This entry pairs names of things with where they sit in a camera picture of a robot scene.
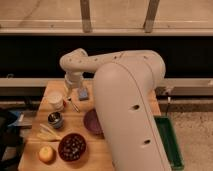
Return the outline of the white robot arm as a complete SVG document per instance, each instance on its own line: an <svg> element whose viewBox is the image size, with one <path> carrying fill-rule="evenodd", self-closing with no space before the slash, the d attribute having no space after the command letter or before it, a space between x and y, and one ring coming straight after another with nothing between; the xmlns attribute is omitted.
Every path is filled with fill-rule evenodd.
<svg viewBox="0 0 213 171"><path fill-rule="evenodd" d="M151 50L89 56L76 49L60 59L68 87L82 72L93 78L94 105L116 171L172 171L149 104L164 79L162 57Z"/></svg>

